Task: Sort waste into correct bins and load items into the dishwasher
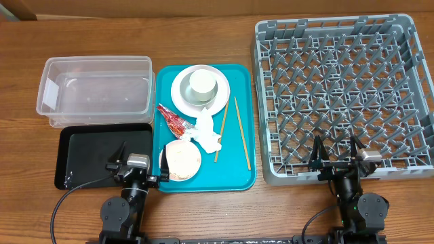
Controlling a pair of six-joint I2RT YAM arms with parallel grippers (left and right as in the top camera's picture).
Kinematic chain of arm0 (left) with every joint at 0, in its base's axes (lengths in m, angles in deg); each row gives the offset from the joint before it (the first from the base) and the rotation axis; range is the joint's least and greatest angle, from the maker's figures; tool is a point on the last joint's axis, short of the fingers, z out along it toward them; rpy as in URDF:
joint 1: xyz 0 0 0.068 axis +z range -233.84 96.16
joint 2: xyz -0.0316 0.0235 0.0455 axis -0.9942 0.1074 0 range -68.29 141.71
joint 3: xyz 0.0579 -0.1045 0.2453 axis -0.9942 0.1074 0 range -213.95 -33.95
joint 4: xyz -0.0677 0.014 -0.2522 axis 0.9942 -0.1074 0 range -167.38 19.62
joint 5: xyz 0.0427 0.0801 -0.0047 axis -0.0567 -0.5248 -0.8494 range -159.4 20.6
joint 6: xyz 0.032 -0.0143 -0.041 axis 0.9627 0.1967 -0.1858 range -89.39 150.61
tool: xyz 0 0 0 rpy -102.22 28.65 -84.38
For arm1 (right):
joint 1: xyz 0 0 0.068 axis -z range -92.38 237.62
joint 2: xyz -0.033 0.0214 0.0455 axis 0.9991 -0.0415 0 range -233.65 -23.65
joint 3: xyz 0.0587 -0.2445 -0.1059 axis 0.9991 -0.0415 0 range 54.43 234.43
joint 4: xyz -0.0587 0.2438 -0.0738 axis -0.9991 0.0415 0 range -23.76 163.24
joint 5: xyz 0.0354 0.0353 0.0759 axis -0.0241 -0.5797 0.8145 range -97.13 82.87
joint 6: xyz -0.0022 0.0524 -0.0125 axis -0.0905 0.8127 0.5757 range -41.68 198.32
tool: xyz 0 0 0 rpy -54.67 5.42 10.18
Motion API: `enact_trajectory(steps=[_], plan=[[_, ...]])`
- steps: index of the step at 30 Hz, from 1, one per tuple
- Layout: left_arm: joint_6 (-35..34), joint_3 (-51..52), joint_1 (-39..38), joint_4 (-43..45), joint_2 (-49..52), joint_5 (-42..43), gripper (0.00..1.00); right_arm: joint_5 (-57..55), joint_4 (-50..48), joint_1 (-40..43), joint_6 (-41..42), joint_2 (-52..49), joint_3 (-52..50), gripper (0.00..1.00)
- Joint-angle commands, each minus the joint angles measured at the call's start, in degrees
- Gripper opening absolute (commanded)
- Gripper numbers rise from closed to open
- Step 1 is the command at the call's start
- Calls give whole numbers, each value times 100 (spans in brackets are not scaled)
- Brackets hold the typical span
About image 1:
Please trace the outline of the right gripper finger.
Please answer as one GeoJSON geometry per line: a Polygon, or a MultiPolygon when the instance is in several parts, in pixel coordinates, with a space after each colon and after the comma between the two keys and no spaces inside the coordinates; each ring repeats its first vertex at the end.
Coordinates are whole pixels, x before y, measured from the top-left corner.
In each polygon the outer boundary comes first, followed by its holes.
{"type": "Polygon", "coordinates": [[[316,163],[316,162],[322,162],[322,161],[328,161],[329,156],[328,152],[326,151],[325,146],[323,145],[323,142],[321,140],[320,136],[314,137],[314,144],[313,149],[310,156],[310,162],[316,163]]]}
{"type": "Polygon", "coordinates": [[[363,159],[366,146],[357,136],[350,136],[350,154],[352,159],[363,159]]]}

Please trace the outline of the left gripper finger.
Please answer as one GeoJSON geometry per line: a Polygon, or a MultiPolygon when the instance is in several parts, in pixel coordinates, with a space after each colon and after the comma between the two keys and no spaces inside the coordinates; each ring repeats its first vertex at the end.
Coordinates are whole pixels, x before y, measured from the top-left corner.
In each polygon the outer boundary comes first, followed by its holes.
{"type": "Polygon", "coordinates": [[[108,158],[108,163],[120,164],[123,163],[123,158],[125,154],[126,142],[122,142],[121,146],[108,158]]]}
{"type": "Polygon", "coordinates": [[[163,147],[160,159],[160,181],[169,182],[170,181],[170,171],[167,163],[166,146],[163,147]]]}

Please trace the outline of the pink bowl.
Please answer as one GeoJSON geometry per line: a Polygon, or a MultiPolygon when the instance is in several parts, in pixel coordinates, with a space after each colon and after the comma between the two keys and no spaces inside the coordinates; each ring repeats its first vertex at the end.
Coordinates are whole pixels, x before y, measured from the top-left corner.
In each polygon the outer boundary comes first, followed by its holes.
{"type": "Polygon", "coordinates": [[[192,142],[174,140],[168,143],[165,148],[171,181],[189,180],[199,171],[201,153],[192,142]]]}

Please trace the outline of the red snack wrapper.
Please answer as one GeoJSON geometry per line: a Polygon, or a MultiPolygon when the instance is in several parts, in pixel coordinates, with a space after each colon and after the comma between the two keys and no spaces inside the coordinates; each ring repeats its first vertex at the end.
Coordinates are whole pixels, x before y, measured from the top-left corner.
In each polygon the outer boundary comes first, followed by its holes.
{"type": "Polygon", "coordinates": [[[185,139],[186,131],[195,128],[193,124],[179,117],[176,113],[172,112],[162,104],[157,106],[157,110],[162,114],[167,126],[177,139],[185,139]]]}

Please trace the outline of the white napkin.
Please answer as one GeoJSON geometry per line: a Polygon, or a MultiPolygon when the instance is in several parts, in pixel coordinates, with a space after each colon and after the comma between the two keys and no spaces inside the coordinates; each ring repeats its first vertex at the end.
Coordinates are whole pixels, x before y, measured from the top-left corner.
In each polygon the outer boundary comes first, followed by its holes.
{"type": "Polygon", "coordinates": [[[186,129],[180,139],[188,141],[194,139],[207,154],[217,152],[222,148],[219,143],[221,135],[214,132],[214,121],[207,108],[202,109],[194,127],[186,129]]]}

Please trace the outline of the wooden chopstick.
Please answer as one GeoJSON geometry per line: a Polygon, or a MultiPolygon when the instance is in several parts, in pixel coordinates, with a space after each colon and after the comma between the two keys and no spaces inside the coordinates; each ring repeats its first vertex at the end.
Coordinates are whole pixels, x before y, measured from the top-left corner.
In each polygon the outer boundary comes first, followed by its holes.
{"type": "Polygon", "coordinates": [[[244,135],[243,125],[242,125],[242,120],[241,120],[241,114],[240,114],[240,111],[239,111],[239,105],[238,105],[236,97],[234,97],[234,103],[235,103],[235,109],[236,109],[236,113],[237,113],[237,119],[238,119],[238,124],[239,124],[239,130],[240,130],[240,134],[241,134],[241,139],[242,139],[242,143],[243,143],[243,150],[244,150],[244,153],[245,153],[245,159],[246,159],[248,170],[251,171],[249,153],[248,153],[247,144],[246,144],[246,141],[245,141],[245,135],[244,135]]]}
{"type": "MultiPolygon", "coordinates": [[[[222,125],[221,125],[221,128],[220,128],[220,139],[218,140],[218,142],[220,144],[221,144],[223,133],[224,133],[224,126],[225,126],[225,123],[226,123],[226,116],[227,116],[227,113],[228,113],[228,109],[229,109],[229,100],[226,103],[226,106],[225,106],[225,109],[224,109],[224,116],[223,116],[222,125]]],[[[214,162],[215,163],[217,163],[217,161],[218,161],[219,153],[220,153],[220,150],[216,152],[216,155],[214,157],[214,162]]]]}

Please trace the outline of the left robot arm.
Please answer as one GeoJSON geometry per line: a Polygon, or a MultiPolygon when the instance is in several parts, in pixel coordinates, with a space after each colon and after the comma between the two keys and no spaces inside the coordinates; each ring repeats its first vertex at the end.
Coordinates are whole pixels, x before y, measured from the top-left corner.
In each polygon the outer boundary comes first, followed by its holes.
{"type": "Polygon", "coordinates": [[[125,143],[108,158],[106,169],[114,181],[122,185],[121,195],[106,200],[100,211],[102,231],[100,243],[150,243],[140,230],[146,197],[151,188],[170,179],[166,149],[161,156],[160,174],[152,174],[148,155],[132,153],[125,156],[125,143]]]}

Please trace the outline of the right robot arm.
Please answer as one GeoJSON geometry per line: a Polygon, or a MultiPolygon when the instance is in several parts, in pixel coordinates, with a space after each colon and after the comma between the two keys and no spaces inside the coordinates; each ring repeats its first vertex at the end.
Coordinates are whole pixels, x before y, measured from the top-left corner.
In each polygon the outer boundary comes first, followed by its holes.
{"type": "Polygon", "coordinates": [[[378,233],[384,230],[390,204],[375,193],[364,193],[361,179],[374,173],[382,155],[365,146],[357,136],[350,137],[349,161],[330,161],[320,136],[315,136],[308,166],[319,171],[317,179],[328,183],[336,204],[315,214],[304,225],[301,240],[306,243],[310,223],[320,215],[339,209],[342,226],[333,227],[323,243],[386,243],[378,233]]]}

